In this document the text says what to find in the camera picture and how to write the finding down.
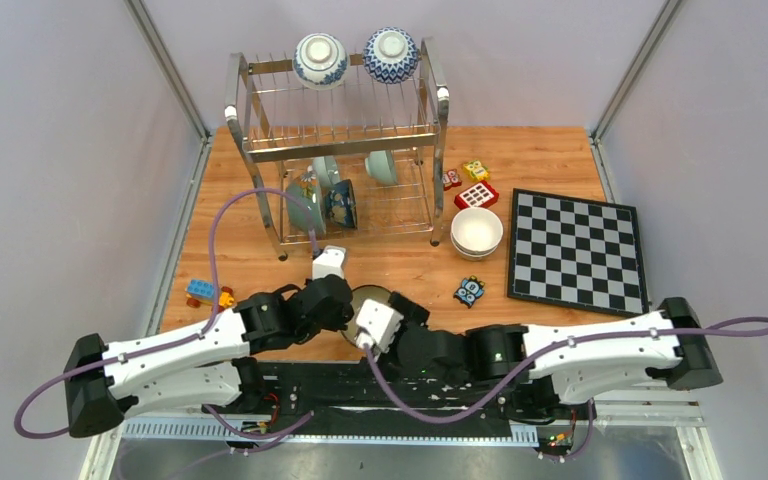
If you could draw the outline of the pink brown bowl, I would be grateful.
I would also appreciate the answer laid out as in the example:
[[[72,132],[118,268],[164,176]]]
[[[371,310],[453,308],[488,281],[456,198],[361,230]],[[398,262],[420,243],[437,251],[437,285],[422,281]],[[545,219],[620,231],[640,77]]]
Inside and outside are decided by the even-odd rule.
[[[353,317],[347,323],[346,329],[341,331],[343,338],[351,345],[357,346],[358,325],[357,319],[360,310],[366,300],[372,299],[385,305],[389,304],[389,298],[391,291],[380,285],[362,285],[352,290],[351,307],[353,309]]]

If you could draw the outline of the cream bowl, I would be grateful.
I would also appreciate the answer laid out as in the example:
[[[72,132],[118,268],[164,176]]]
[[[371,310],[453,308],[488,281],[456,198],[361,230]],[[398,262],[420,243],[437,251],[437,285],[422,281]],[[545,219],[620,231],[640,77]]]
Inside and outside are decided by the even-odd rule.
[[[504,235],[501,219],[486,208],[466,208],[452,219],[450,238],[454,244],[471,252],[498,248]]]
[[[496,251],[496,248],[493,248],[493,249],[482,251],[482,252],[471,252],[461,248],[458,244],[454,244],[454,248],[461,258],[468,261],[486,260],[488,257],[491,257]]]

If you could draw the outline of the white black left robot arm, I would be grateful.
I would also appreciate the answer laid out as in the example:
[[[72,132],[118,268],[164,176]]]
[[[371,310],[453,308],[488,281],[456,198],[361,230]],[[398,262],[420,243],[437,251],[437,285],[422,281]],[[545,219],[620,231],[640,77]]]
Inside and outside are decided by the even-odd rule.
[[[166,408],[236,406],[258,411],[268,397],[255,355],[341,331],[354,314],[352,290],[331,274],[305,286],[258,292],[206,320],[126,342],[80,338],[66,368],[67,432],[95,436],[125,419]]]

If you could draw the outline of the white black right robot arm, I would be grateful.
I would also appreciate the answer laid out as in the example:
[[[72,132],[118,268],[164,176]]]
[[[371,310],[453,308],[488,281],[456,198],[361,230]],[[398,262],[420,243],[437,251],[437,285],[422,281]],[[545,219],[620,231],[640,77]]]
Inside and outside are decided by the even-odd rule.
[[[399,376],[424,374],[449,386],[493,385],[528,356],[559,342],[561,348],[538,357],[514,380],[535,411],[552,418],[569,405],[648,380],[661,379],[673,390],[721,384],[708,341],[670,332],[698,326],[685,298],[668,297],[644,315],[568,327],[489,325],[455,334],[410,322],[389,353]]]

